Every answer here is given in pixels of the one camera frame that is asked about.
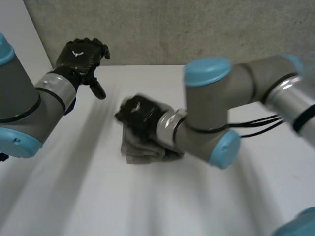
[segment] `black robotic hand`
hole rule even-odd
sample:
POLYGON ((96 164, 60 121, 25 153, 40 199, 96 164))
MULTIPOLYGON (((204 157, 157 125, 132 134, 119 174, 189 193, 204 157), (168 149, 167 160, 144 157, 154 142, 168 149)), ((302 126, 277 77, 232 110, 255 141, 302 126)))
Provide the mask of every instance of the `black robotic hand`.
POLYGON ((69 68, 75 73, 79 85, 89 85, 98 99, 105 99, 104 89, 94 77, 94 71, 99 66, 102 57, 110 59, 107 45, 98 39, 75 39, 68 42, 60 53, 55 68, 69 68))
POLYGON ((147 141, 156 136, 158 121, 165 112, 157 103, 136 95, 120 106, 115 117, 127 125, 140 140, 147 141))

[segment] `white tabletop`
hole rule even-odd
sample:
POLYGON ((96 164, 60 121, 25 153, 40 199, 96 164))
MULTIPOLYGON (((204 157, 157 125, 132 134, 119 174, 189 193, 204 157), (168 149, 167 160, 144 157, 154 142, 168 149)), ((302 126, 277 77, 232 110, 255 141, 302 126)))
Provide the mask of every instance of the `white tabletop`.
MULTIPOLYGON (((96 75, 104 101, 80 87, 36 157, 0 164, 1 236, 268 235, 314 205, 315 152, 285 125, 244 140, 225 171, 189 155, 128 165, 113 119, 121 101, 141 92, 184 107, 182 67, 102 66, 96 75)), ((252 104, 230 120, 265 115, 252 104)))

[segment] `blue joint cap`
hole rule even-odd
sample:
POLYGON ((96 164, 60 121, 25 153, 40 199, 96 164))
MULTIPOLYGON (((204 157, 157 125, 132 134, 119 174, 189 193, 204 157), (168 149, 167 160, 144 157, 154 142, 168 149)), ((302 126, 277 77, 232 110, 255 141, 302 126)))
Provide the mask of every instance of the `blue joint cap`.
POLYGON ((315 235, 315 207, 301 212, 296 219, 278 228, 272 236, 315 235))
POLYGON ((222 170, 229 167, 237 158, 241 146, 241 138, 233 130, 227 131, 218 141, 211 153, 210 165, 222 170))
POLYGON ((0 127, 0 152, 14 157, 30 158, 43 147, 38 139, 16 131, 0 127))
POLYGON ((296 57, 295 55, 293 54, 283 54, 283 55, 280 55, 281 57, 284 57, 285 59, 287 59, 288 61, 290 61, 295 69, 296 69, 296 72, 299 74, 299 75, 303 75, 304 74, 304 66, 303 66, 303 63, 302 61, 296 57))
POLYGON ((0 33, 0 65, 6 64, 14 58, 14 49, 0 33))
POLYGON ((230 73, 232 64, 229 59, 210 57, 189 62, 184 67, 186 87, 199 87, 212 84, 230 73))

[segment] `gray wall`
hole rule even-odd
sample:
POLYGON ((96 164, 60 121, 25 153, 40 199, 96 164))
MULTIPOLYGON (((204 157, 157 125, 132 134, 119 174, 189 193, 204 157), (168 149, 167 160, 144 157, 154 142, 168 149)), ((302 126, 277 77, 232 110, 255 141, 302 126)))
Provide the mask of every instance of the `gray wall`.
POLYGON ((24 0, 51 62, 67 41, 96 37, 110 65, 315 58, 314 0, 24 0))

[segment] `robotic arm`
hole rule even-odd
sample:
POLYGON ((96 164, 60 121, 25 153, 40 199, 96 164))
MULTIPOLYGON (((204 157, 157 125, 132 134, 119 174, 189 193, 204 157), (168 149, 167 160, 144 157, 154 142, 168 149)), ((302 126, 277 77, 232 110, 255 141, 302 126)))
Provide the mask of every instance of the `robotic arm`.
POLYGON ((97 39, 74 40, 62 50, 53 71, 32 84, 14 49, 0 33, 0 152, 33 157, 63 115, 74 108, 79 85, 89 85, 99 99, 106 97, 94 77, 109 50, 97 39))
POLYGON ((236 159, 241 139, 230 129, 228 110, 256 101, 315 145, 315 88, 302 79, 302 70, 292 55, 234 66, 225 58, 198 59, 184 67, 186 110, 159 111, 154 102, 135 96, 121 106, 116 118, 135 133, 146 133, 167 147, 226 169, 236 159), (130 112, 135 107, 137 112, 130 112))

